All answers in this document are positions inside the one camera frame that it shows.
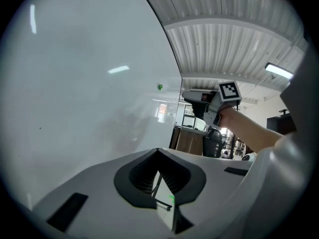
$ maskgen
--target white wall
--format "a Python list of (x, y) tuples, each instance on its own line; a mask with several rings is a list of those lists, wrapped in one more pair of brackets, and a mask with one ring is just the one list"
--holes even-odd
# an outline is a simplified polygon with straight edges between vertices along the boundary
[(282, 115), (278, 111), (286, 109), (284, 102), (280, 96), (275, 96), (265, 102), (258, 103), (258, 105), (242, 110), (241, 112), (252, 119), (254, 122), (267, 127), (267, 118)]
[(156, 100), (177, 108), (181, 77), (146, 0), (27, 0), (1, 47), (0, 165), (26, 206), (89, 166), (169, 146)]

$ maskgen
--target ceiling light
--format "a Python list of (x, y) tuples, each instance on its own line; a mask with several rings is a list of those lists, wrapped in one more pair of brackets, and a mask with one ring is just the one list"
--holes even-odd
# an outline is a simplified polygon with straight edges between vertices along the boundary
[(121, 67), (109, 70), (108, 73), (109, 74), (114, 74), (114, 73), (118, 73), (118, 72), (125, 71), (125, 70), (129, 70), (129, 67), (128, 66), (121, 66)]
[(159, 102), (164, 102), (164, 103), (167, 103), (167, 101), (164, 101), (164, 100), (157, 100), (157, 99), (153, 99), (154, 101), (159, 101)]
[(294, 76), (291, 72), (287, 71), (286, 69), (284, 69), (280, 66), (276, 66), (272, 63), (267, 63), (265, 66), (265, 69), (269, 72), (284, 76), (287, 79), (291, 79)]
[(35, 5), (34, 5), (34, 4), (31, 4), (31, 5), (30, 5), (30, 25), (31, 25), (32, 33), (36, 34), (36, 25), (35, 25), (34, 10), (35, 10)]

